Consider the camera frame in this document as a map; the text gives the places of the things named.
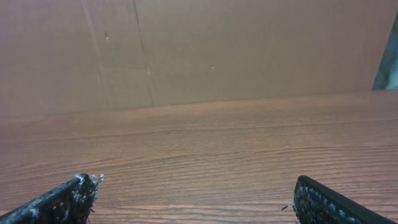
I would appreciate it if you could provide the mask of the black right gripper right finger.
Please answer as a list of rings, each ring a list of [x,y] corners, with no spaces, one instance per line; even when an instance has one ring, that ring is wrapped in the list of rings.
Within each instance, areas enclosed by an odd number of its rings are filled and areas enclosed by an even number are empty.
[[[293,209],[299,224],[396,224],[306,175],[297,179],[294,200],[284,208]]]

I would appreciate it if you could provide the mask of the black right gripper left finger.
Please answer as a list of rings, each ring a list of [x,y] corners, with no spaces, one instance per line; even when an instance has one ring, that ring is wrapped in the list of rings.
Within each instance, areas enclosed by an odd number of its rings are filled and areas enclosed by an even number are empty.
[[[94,212],[104,175],[78,174],[16,209],[1,215],[1,224],[86,224]]]

